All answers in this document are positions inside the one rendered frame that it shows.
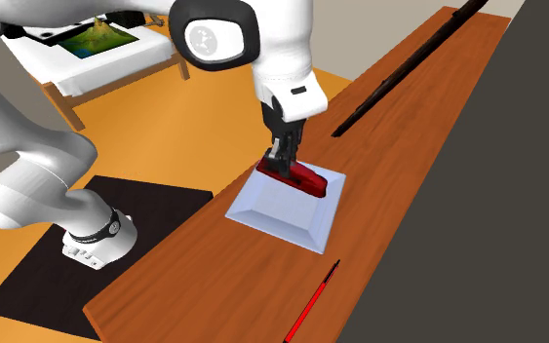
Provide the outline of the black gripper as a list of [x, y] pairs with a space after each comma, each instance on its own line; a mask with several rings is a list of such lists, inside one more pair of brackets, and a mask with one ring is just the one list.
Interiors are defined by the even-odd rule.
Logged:
[[264, 125], [272, 134], [273, 145], [267, 152], [269, 168], [281, 177], [290, 178], [306, 120], [285, 122], [283, 108], [278, 100], [273, 100], [272, 105], [265, 102], [260, 105]]

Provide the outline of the red stapler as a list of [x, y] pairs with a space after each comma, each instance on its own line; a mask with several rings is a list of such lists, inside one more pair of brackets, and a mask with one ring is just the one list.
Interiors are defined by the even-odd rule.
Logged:
[[289, 177], [281, 176], [265, 158], [259, 161], [256, 169], [279, 182], [313, 197], [324, 198], [327, 195], [328, 181], [300, 162], [294, 161], [291, 163]]

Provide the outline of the pale blue square plate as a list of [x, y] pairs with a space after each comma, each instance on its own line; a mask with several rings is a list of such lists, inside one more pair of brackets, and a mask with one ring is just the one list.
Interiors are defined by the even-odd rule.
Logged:
[[327, 180], [325, 197], [311, 196], [251, 169], [225, 216], [299, 247], [324, 253], [346, 175], [314, 165], [307, 167]]

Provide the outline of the black robot stand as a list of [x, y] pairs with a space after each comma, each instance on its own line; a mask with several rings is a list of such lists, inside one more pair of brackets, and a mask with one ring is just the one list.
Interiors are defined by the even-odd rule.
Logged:
[[97, 340], [85, 304], [213, 198], [210, 191], [99, 175], [86, 187], [132, 217], [137, 242], [96, 271], [63, 256], [64, 230], [53, 224], [0, 285], [0, 317]]

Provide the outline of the red pen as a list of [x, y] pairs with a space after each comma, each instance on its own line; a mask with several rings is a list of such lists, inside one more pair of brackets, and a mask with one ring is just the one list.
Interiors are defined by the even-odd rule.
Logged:
[[303, 322], [305, 321], [305, 319], [309, 315], [310, 311], [312, 310], [312, 308], [314, 307], [314, 305], [318, 301], [318, 299], [319, 299], [320, 295], [323, 293], [324, 289], [327, 287], [330, 279], [334, 275], [334, 273], [337, 270], [339, 264], [340, 264], [340, 260], [338, 259], [333, 264], [333, 266], [331, 267], [331, 269], [329, 270], [329, 272], [327, 273], [325, 278], [319, 283], [319, 285], [316, 288], [315, 292], [312, 294], [309, 301], [306, 303], [306, 305], [302, 309], [301, 313], [299, 314], [299, 316], [295, 320], [293, 326], [290, 328], [288, 333], [285, 335], [282, 343], [291, 343], [292, 342], [292, 340], [293, 340], [294, 336], [296, 335], [297, 331], [299, 330], [299, 328], [301, 327], [301, 325], [303, 324]]

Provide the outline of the long dark brown stick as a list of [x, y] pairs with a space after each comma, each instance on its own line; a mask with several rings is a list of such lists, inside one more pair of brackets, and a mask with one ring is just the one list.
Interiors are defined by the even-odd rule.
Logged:
[[451, 14], [451, 17], [442, 24], [431, 37], [384, 79], [380, 85], [356, 107], [355, 111], [333, 131], [331, 137], [341, 137], [346, 133], [488, 2], [489, 0], [468, 0], [459, 9], [455, 10]]

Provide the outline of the white bed with wooden frame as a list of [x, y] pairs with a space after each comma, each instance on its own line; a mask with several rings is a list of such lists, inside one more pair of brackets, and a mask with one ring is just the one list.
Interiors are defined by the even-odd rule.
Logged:
[[83, 103], [174, 65], [183, 80], [189, 78], [187, 63], [171, 39], [147, 25], [125, 28], [111, 23], [136, 40], [92, 57], [77, 57], [59, 45], [93, 23], [86, 19], [61, 28], [27, 27], [19, 38], [2, 38], [72, 130], [85, 128], [74, 111]]

